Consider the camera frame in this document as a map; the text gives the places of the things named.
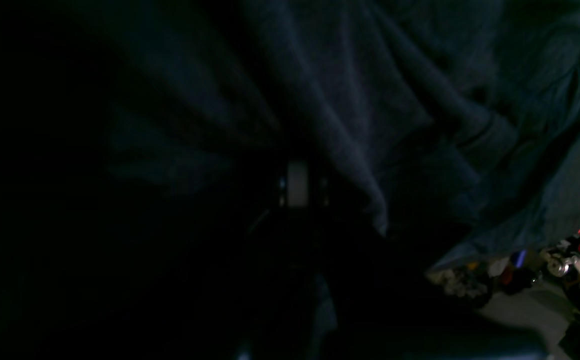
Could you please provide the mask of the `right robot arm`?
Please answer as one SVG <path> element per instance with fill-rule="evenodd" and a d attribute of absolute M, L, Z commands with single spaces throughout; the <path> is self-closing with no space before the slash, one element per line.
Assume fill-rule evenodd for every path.
<path fill-rule="evenodd" d="M 551 360 L 580 360 L 580 230 L 546 248 L 427 278 L 487 319 L 537 331 Z"/>

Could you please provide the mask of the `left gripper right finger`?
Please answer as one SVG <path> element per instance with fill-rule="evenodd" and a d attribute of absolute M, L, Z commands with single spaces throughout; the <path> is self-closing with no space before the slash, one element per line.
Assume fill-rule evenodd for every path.
<path fill-rule="evenodd" d="M 320 240 L 332 240 L 343 221 L 340 185 L 340 178 L 331 171 L 310 171 L 310 215 Z"/>

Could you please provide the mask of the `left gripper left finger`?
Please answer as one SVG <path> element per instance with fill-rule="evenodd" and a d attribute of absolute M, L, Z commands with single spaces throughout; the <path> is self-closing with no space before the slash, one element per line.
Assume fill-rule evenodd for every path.
<path fill-rule="evenodd" d="M 249 226 L 249 235 L 256 239 L 290 239 L 288 219 L 288 187 L 290 160 L 282 160 L 274 168 L 274 177 L 265 187 L 264 204 Z"/>

